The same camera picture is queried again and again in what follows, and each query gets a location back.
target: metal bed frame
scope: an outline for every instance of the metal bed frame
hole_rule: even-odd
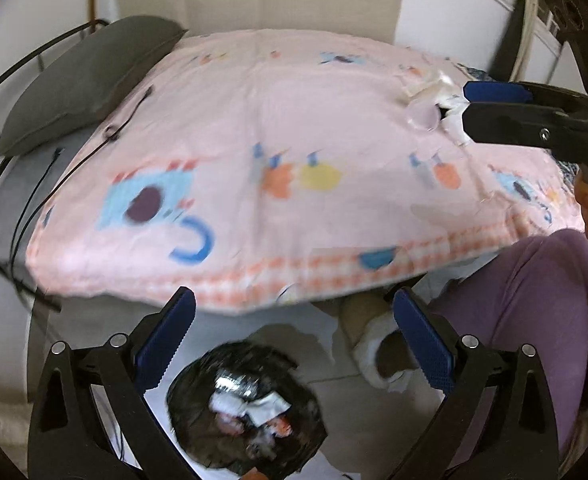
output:
[[[26,64],[28,64],[31,60],[33,60],[35,58],[36,58],[36,62],[38,63],[39,72],[43,72],[43,70],[45,70],[45,63],[43,62],[42,54],[46,50],[48,50],[49,48],[51,48],[55,44],[58,44],[61,41],[66,40],[67,38],[71,38],[75,34],[80,35],[81,40],[84,40],[85,36],[88,33],[91,34],[94,30],[96,30],[97,25],[101,25],[101,26],[105,27],[106,25],[109,25],[109,22],[107,22],[106,20],[101,20],[101,19],[91,20],[90,22],[84,23],[83,25],[79,25],[78,27],[74,27],[71,30],[64,32],[60,36],[57,36],[53,40],[50,40],[47,43],[44,43],[39,48],[33,50],[27,56],[23,57],[23,59],[14,63],[10,68],[8,68],[5,72],[3,72],[3,74],[0,75],[0,86],[12,74],[17,72],[17,70],[19,70],[20,68],[22,68],[23,66],[25,66]],[[13,156],[6,156],[1,160],[1,162],[0,162],[0,180],[13,158],[14,158]],[[29,287],[28,285],[23,283],[21,280],[18,280],[16,278],[12,279],[12,277],[10,276],[10,273],[9,273],[9,269],[5,269],[5,267],[2,266],[1,264],[0,264],[0,275],[3,276],[6,280],[12,282],[12,284],[15,286],[17,292],[22,292],[22,293],[28,294],[31,297],[33,297],[35,300],[39,300],[41,303],[43,303],[48,308],[55,310],[57,312],[60,312],[60,305],[58,303],[56,303],[56,301],[52,300],[52,298],[49,298],[48,296],[43,294],[40,290],[38,290],[38,288],[36,290],[32,289],[31,287]]]

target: gray mattress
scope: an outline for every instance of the gray mattress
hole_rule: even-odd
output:
[[[56,148],[63,148],[63,152],[56,159],[48,176],[45,177],[45,180],[30,202],[30,206],[23,220],[27,220],[34,211],[34,208],[50,193],[59,177],[74,158],[74,155],[81,149],[95,129],[96,125],[82,128],[65,137],[39,146],[26,155],[15,159],[5,171],[5,176],[0,181],[0,264],[2,266],[7,265],[10,259],[10,242],[16,222],[32,190],[52,161],[54,150]],[[16,257],[15,275],[17,278],[27,282],[32,282],[32,280],[25,269],[25,250],[39,216],[40,213],[34,217],[23,235]],[[20,234],[22,228],[23,224],[21,223],[18,234]]]

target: yellow fruit print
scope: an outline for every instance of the yellow fruit print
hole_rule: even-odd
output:
[[[338,186],[343,174],[335,167],[318,162],[317,152],[307,156],[307,165],[300,170],[300,184],[314,191],[330,191]]]

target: gray floor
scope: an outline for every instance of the gray floor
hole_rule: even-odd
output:
[[[72,348],[100,345],[115,332],[130,332],[151,312],[157,309],[109,297],[64,300],[60,314],[49,314],[49,340],[61,337]],[[322,312],[309,303],[241,317],[197,312],[160,386],[146,394],[147,402],[168,430],[165,392],[185,365],[230,340],[249,338],[272,345],[299,363],[301,380],[319,398],[328,430],[321,451],[328,462],[340,471],[360,473],[363,480],[384,479],[423,432],[440,399],[420,372],[401,394],[369,386],[351,359],[336,317],[330,314],[335,313]],[[30,352],[32,378],[49,346],[45,342],[40,351]]]

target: black plastic bag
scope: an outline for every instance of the black plastic bag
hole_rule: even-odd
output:
[[[282,480],[300,471],[321,447],[327,432],[315,395],[291,374],[297,366],[280,351],[248,341],[226,343],[206,353],[185,367],[167,392],[176,440],[189,457],[208,468],[226,468],[242,476],[255,467],[269,480]],[[246,400],[276,392],[291,404],[284,413],[291,434],[276,438],[269,456],[255,449],[261,428],[247,424],[236,435],[219,428],[209,400],[216,385],[221,386],[221,377],[229,384],[240,384],[242,391],[236,393]]]

